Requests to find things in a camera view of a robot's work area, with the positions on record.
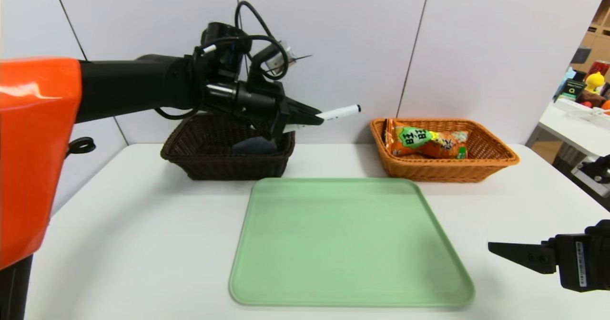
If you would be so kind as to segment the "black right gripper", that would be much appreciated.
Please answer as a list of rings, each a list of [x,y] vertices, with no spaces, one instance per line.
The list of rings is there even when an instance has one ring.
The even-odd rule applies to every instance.
[[[575,292],[610,289],[610,221],[599,221],[582,234],[562,234],[540,244],[488,242],[488,250],[539,274],[555,274]]]

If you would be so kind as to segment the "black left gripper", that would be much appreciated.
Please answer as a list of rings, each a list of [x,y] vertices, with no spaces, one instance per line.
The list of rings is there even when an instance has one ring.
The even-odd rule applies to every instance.
[[[325,120],[318,109],[285,96],[283,84],[263,81],[237,84],[234,115],[268,140],[278,140],[288,124],[320,126]]]

